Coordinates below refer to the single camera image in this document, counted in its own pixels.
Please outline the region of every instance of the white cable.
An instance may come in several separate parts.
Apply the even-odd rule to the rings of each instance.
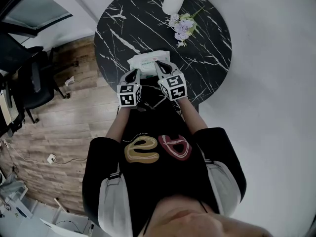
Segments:
[[[16,149],[12,146],[11,143],[9,143],[9,142],[7,142],[7,141],[5,141],[4,143],[5,143],[5,144],[8,144],[11,148],[13,148],[14,151],[19,155],[19,157],[21,157],[21,158],[22,158],[23,160],[25,160],[25,161],[31,161],[31,162],[38,163],[38,164],[51,164],[51,163],[49,163],[49,162],[39,162],[39,161],[36,161],[36,160],[25,159],[23,156],[21,156],[21,155],[16,151]],[[87,160],[87,158],[85,158],[85,159],[71,159],[70,161],[67,161],[67,162],[57,162],[57,156],[56,156],[56,155],[54,155],[54,156],[56,157],[56,159],[55,159],[55,161],[53,161],[53,163],[57,163],[57,164],[67,164],[67,163],[69,163],[69,162],[71,162],[71,161],[73,161],[73,160],[75,160],[75,161],[85,161],[85,160]]]
[[[14,149],[14,151],[19,155],[19,157],[21,157],[23,160],[25,160],[25,161],[31,161],[31,162],[35,162],[35,163],[38,163],[38,164],[50,164],[50,163],[48,163],[48,162],[39,162],[39,161],[36,161],[36,160],[27,160],[27,159],[25,159],[23,156],[21,156],[17,151],[16,151],[16,149],[12,146],[12,144],[11,143],[9,143],[9,142],[5,142],[6,144],[8,144],[11,148],[13,148]]]

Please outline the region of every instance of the power adapter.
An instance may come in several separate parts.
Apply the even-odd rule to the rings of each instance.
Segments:
[[[47,158],[48,163],[52,164],[57,159],[56,155],[50,154],[50,156]]]

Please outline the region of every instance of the wet wipes package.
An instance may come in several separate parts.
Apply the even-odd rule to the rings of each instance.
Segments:
[[[127,62],[130,65],[130,70],[139,69],[141,71],[140,78],[145,79],[157,75],[155,61],[158,60],[170,62],[170,52],[154,51],[150,53],[138,54],[129,59]]]

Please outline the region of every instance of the black marble table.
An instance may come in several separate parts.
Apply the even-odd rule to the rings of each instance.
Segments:
[[[114,0],[104,11],[95,34],[99,69],[113,90],[129,71],[128,59],[156,50],[170,51],[171,62],[184,73],[188,98],[197,105],[209,98],[224,81],[231,63],[232,44],[224,19],[207,0],[184,0],[179,14],[194,14],[198,32],[177,47],[168,27],[163,0]]]

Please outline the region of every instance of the wooden floor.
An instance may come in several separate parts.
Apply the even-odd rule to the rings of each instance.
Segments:
[[[26,116],[23,128],[12,138],[3,136],[25,159],[47,162],[50,154],[57,162],[87,157],[92,138],[105,136],[118,107],[116,93],[101,76],[94,56],[93,37],[83,38],[60,47],[54,61],[60,66],[78,60],[78,67],[69,67],[55,76],[62,92],[70,92],[68,100],[55,92],[46,105],[32,110],[39,123]],[[64,82],[71,76],[75,83]],[[38,164],[23,160],[14,149],[10,155],[18,168],[18,177],[29,187],[27,196],[56,207],[54,198],[72,213],[83,214],[81,184],[85,161],[68,164]],[[7,149],[0,153],[0,167],[11,172],[13,163]]]

